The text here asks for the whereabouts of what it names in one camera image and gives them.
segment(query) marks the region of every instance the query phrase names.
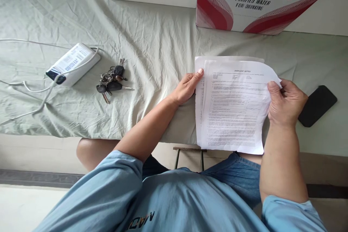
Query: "forearm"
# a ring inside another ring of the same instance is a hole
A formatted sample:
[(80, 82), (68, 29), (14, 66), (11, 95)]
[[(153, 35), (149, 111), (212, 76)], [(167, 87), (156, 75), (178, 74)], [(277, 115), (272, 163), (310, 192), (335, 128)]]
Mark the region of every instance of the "forearm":
[(308, 200), (295, 127), (278, 127), (271, 123), (261, 163), (260, 194), (262, 202), (268, 195), (298, 203)]
[(175, 102), (165, 98), (121, 139), (114, 150), (145, 162), (160, 141), (177, 109), (178, 105)]

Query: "stool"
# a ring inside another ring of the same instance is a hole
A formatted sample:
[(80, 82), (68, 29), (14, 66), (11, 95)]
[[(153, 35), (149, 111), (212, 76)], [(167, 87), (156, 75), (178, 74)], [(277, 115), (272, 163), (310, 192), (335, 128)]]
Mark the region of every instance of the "stool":
[(200, 152), (200, 165), (201, 165), (201, 170), (204, 171), (204, 160), (203, 160), (203, 152), (207, 152), (206, 149), (193, 149), (193, 148), (182, 148), (182, 147), (174, 147), (173, 150), (177, 150), (177, 159), (175, 161), (175, 168), (178, 168), (178, 162), (179, 162), (179, 155), (180, 151), (190, 151), (190, 152)]

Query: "red swoosh graphic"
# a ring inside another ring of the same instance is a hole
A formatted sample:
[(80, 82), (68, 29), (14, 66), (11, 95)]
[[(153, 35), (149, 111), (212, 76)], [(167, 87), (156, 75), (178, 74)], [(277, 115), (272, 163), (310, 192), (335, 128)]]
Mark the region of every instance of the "red swoosh graphic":
[(196, 25), (231, 30), (233, 13), (225, 0), (197, 0)]
[(299, 17), (317, 0), (300, 0), (273, 10), (249, 24), (243, 32), (276, 35)]

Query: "hand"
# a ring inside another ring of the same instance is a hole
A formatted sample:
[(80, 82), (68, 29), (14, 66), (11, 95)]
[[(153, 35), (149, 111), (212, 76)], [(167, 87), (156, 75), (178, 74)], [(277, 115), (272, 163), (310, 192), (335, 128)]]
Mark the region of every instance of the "hand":
[(202, 77), (202, 68), (196, 73), (186, 74), (175, 90), (168, 96), (168, 98), (172, 99), (178, 105), (182, 105), (183, 103), (187, 102), (195, 92), (196, 85), (202, 79)]
[(284, 127), (295, 127), (308, 96), (301, 91), (292, 81), (281, 81), (281, 90), (274, 81), (268, 83), (271, 95), (268, 118), (270, 123)]

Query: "charging cable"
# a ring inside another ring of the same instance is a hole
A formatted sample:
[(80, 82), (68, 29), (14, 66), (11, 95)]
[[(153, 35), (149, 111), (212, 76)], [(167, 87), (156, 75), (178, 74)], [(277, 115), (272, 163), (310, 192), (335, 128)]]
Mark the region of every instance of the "charging cable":
[[(34, 42), (34, 41), (22, 40), (22, 39), (0, 39), (0, 41), (31, 42), (31, 43), (35, 43), (35, 44), (42, 44), (42, 45), (49, 45), (49, 46), (55, 46), (55, 47), (61, 47), (61, 48), (65, 48), (65, 49), (70, 49), (70, 48), (66, 48), (66, 47), (62, 47), (62, 46), (58, 46), (58, 45), (51, 45), (51, 44), (48, 44), (48, 43), (39, 43), (39, 42)], [(95, 50), (94, 54), (92, 55), (92, 57), (91, 57), (88, 61), (86, 61), (84, 64), (81, 64), (80, 66), (78, 66), (78, 67), (72, 69), (71, 71), (62, 72), (61, 74), (58, 74), (58, 75), (54, 78), (54, 81), (53, 81), (53, 83), (51, 84), (51, 86), (48, 87), (48, 88), (46, 88), (46, 89), (44, 89), (44, 90), (32, 91), (32, 90), (29, 90), (29, 88), (26, 86), (25, 82), (23, 82), (23, 83), (7, 83), (7, 82), (4, 82), (4, 81), (0, 80), (0, 82), (6, 83), (6, 84), (8, 84), (8, 85), (21, 85), (21, 84), (23, 84), (23, 85), (24, 85), (29, 91), (31, 91), (31, 92), (43, 92), (43, 91), (47, 91), (47, 90), (48, 90), (48, 93), (46, 94), (45, 98), (42, 100), (42, 103), (40, 104), (40, 106), (39, 106), (38, 109), (36, 109), (36, 110), (34, 110), (34, 111), (31, 111), (31, 112), (27, 112), (27, 113), (25, 113), (25, 114), (18, 115), (18, 116), (13, 117), (13, 118), (10, 118), (10, 119), (7, 120), (7, 121), (1, 122), (0, 125), (4, 125), (4, 124), (6, 124), (6, 123), (8, 123), (8, 122), (10, 122), (10, 121), (12, 121), (12, 120), (15, 120), (15, 119), (21, 118), (21, 117), (23, 117), (23, 116), (26, 116), (26, 115), (29, 115), (29, 114), (34, 114), (34, 113), (37, 113), (37, 112), (41, 111), (41, 110), (44, 108), (45, 103), (46, 103), (47, 99), (49, 98), (49, 96), (50, 96), (50, 94), (51, 94), (51, 92), (52, 92), (54, 86), (56, 85), (56, 83), (57, 83), (57, 81), (58, 81), (58, 79), (59, 79), (60, 76), (62, 76), (62, 75), (67, 75), (67, 74), (69, 74), (69, 73), (71, 73), (71, 72), (73, 72), (73, 71), (76, 71), (76, 70), (78, 70), (79, 68), (81, 68), (82, 66), (84, 66), (84, 65), (86, 65), (86, 64), (88, 64), (88, 63), (90, 63), (90, 62), (93, 60), (93, 58), (96, 56), (96, 54), (97, 54), (98, 51), (99, 51), (99, 47), (90, 47), (90, 48), (91, 48), (91, 49), (96, 49), (96, 50)]]

